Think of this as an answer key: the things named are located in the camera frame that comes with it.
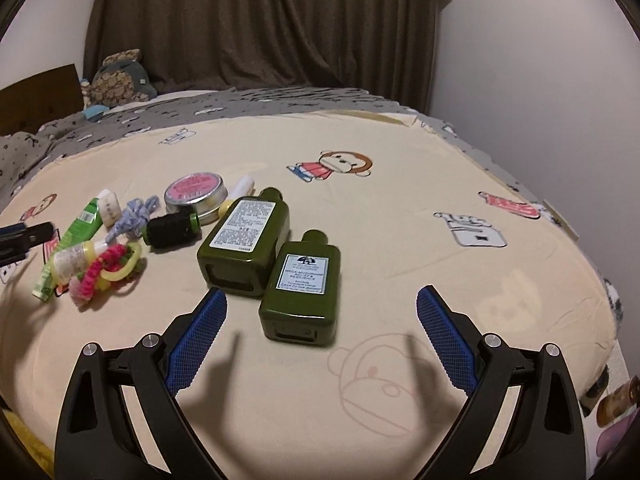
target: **blue yarn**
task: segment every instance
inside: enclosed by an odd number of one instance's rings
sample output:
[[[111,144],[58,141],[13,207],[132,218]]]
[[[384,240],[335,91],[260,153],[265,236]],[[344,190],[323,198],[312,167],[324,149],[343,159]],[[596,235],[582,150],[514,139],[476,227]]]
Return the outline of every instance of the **blue yarn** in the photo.
[[[160,199],[156,195],[147,198],[144,203],[139,198],[129,200],[121,218],[107,233],[105,240],[110,244],[116,236],[121,234],[127,234],[130,238],[140,238],[142,228],[149,222],[151,213],[158,207],[160,207]]]

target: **white wall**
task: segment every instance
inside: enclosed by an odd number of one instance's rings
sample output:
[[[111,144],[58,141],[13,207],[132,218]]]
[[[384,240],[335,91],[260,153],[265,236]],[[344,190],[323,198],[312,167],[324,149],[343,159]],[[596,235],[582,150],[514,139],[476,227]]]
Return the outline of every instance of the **white wall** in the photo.
[[[452,0],[430,115],[567,218],[620,293],[640,374],[640,41],[615,1]]]
[[[93,4],[94,0],[26,0],[0,40],[0,89],[69,63],[82,77]]]

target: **curtain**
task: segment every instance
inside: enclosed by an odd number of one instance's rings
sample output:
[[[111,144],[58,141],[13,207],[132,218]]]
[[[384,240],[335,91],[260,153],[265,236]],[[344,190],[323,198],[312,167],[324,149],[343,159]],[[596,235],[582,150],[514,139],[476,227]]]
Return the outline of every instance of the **curtain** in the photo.
[[[142,49],[158,92],[357,87],[424,111],[436,0],[95,0],[84,51]]]

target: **blue textured pad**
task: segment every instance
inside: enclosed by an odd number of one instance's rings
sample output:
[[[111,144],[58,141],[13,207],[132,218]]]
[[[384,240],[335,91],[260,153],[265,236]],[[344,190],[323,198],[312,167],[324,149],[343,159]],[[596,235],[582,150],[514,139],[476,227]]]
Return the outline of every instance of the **blue textured pad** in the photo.
[[[478,386],[474,354],[447,312],[426,287],[416,300],[418,319],[429,336],[451,383],[471,397]]]
[[[169,356],[165,384],[173,397],[188,388],[226,318],[226,296],[221,290],[209,298]]]

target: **metal bolt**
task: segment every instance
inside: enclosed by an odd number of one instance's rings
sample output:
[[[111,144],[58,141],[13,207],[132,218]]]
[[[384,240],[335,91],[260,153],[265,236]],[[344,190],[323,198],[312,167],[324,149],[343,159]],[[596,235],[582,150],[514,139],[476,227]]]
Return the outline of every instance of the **metal bolt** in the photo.
[[[84,345],[84,348],[82,349],[82,353],[84,355],[93,355],[96,353],[98,349],[98,345],[96,343],[89,343],[87,345]]]
[[[547,346],[545,346],[545,350],[546,350],[546,353],[548,353],[549,355],[552,355],[553,357],[560,355],[560,349],[553,343],[549,343]]]
[[[158,334],[147,334],[142,338],[142,346],[147,348],[153,348],[160,341],[160,336]]]
[[[502,339],[495,334],[487,334],[484,336],[484,342],[491,348],[497,348],[502,344]]]

